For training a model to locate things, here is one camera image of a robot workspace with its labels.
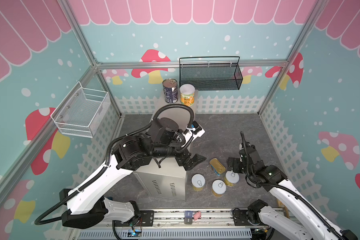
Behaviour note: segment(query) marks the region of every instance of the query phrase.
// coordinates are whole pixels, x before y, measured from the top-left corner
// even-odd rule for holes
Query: white wire basket
[[[51,118],[62,134],[93,137],[110,106],[109,93],[83,88],[80,82],[71,93],[53,111]]]

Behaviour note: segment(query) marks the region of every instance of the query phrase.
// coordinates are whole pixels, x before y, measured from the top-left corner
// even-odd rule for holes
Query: gray table surface
[[[145,126],[150,118],[150,114],[126,115],[120,135]],[[275,197],[263,188],[254,189],[248,186],[244,175],[240,175],[240,181],[234,187],[227,187],[222,197],[217,198],[211,193],[212,182],[223,179],[223,176],[215,175],[209,167],[209,161],[216,157],[226,167],[228,157],[239,157],[240,131],[244,132],[247,141],[256,146],[266,165],[275,165],[282,169],[259,116],[257,114],[197,114],[196,121],[204,127],[205,134],[194,141],[193,153],[198,153],[207,159],[188,172],[185,202],[149,196],[133,174],[115,184],[105,197],[111,196],[114,201],[120,202],[133,200],[141,209],[247,207],[256,199],[262,199],[271,207],[277,207]],[[204,175],[206,179],[206,186],[199,192],[193,190],[190,181],[197,173]]]

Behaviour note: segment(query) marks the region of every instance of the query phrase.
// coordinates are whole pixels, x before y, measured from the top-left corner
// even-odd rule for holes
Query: ventilation slots
[[[176,196],[176,188],[175,188],[175,183],[171,183],[169,184],[171,186],[171,192],[172,192],[172,196]]]
[[[160,187],[158,186],[158,183],[156,180],[153,180],[152,183],[154,184],[154,187],[157,191],[157,194],[161,194],[161,190],[160,190]]]

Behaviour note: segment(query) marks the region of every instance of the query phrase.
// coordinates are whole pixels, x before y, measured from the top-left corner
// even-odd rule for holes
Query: yellow can
[[[212,183],[212,194],[215,197],[221,197],[225,191],[227,190],[227,186],[225,185],[225,183],[221,180],[215,180]]]
[[[195,191],[201,191],[205,185],[205,178],[201,174],[195,174],[192,177],[192,187]]]
[[[184,84],[180,87],[181,103],[187,106],[192,106],[195,102],[195,87],[191,84]]]
[[[227,186],[233,187],[240,180],[239,174],[233,171],[227,171],[224,176],[224,182]]]

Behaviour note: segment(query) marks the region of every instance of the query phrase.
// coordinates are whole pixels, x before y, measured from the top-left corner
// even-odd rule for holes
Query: canned food
[[[192,177],[192,187],[195,191],[201,191],[205,185],[205,178],[201,174],[195,174]]]
[[[227,186],[233,187],[240,180],[239,174],[233,171],[227,171],[224,176],[224,182]]]
[[[177,81],[173,78],[168,78],[163,81],[164,98],[166,103],[177,102]]]
[[[215,197],[221,197],[225,191],[227,190],[227,186],[225,185],[225,183],[221,180],[215,180],[212,183],[212,194]]]
[[[191,84],[184,84],[180,87],[181,103],[187,106],[192,106],[195,102],[195,87]]]
[[[221,176],[221,174],[225,172],[225,167],[217,160],[217,158],[209,161],[209,164],[217,176]]]

